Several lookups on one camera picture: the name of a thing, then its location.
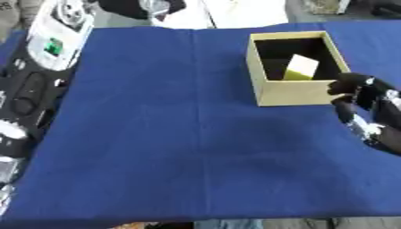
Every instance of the blue tablecloth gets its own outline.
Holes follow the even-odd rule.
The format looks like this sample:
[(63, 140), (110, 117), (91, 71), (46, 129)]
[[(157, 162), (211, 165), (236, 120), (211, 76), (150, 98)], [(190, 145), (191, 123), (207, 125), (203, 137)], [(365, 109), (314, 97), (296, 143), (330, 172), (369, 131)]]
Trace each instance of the blue tablecloth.
[(401, 215), (401, 157), (331, 106), (257, 107), (244, 60), (252, 32), (327, 30), (353, 71), (401, 86), (400, 23), (95, 30), (4, 222)]

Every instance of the cardboard box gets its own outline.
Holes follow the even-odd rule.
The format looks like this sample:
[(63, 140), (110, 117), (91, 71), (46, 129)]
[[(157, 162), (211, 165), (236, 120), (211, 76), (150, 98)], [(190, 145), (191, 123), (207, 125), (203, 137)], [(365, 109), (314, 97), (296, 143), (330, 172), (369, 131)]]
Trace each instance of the cardboard box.
[[(312, 81), (282, 81), (294, 54), (319, 61)], [(328, 84), (350, 72), (326, 31), (251, 34), (246, 59), (259, 106), (329, 104)]]

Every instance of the sponge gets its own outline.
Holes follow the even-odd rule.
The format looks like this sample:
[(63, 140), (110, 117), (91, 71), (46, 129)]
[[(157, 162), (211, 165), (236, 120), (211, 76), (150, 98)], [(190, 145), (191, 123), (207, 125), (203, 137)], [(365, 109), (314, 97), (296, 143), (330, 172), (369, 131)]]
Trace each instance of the sponge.
[(311, 81), (319, 61), (295, 54), (286, 68), (284, 81)]

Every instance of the robotic hand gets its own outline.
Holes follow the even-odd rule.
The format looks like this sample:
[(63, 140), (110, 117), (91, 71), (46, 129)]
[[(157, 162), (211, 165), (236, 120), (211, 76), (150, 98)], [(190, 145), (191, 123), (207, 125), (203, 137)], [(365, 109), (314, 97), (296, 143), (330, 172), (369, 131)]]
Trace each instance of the robotic hand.
[[(400, 92), (372, 76), (342, 73), (328, 85), (339, 120), (368, 146), (401, 156)], [(371, 112), (372, 123), (356, 113), (354, 105)]]

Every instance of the green light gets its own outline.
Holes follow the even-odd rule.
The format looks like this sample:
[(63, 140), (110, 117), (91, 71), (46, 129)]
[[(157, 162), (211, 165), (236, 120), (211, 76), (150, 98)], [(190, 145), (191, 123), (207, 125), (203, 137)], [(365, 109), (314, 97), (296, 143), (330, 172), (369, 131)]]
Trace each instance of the green light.
[(45, 51), (54, 56), (59, 56), (63, 50), (63, 42), (56, 38), (51, 38), (45, 47)]

